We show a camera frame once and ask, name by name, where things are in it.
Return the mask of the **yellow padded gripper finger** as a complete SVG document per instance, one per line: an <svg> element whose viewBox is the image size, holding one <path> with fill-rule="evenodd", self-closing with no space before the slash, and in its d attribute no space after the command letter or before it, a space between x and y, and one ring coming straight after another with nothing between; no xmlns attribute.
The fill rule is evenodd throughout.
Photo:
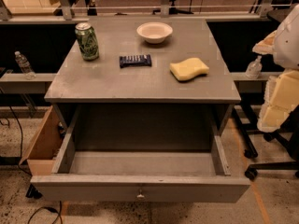
<svg viewBox="0 0 299 224"><path fill-rule="evenodd" d="M286 70L278 77L268 78L264 100L267 105L293 111L299 105L299 71Z"/></svg>
<svg viewBox="0 0 299 224"><path fill-rule="evenodd" d="M291 111L289 107L262 105L257 122L258 129L265 133L274 132L281 127Z"/></svg>

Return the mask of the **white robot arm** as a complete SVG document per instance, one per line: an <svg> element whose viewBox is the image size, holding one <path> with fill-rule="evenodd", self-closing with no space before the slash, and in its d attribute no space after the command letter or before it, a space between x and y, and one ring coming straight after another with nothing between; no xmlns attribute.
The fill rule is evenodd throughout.
<svg viewBox="0 0 299 224"><path fill-rule="evenodd" d="M270 76L264 91L257 127L271 133L280 128L299 106L299 5L279 25L273 43L274 63L283 67L278 76Z"/></svg>

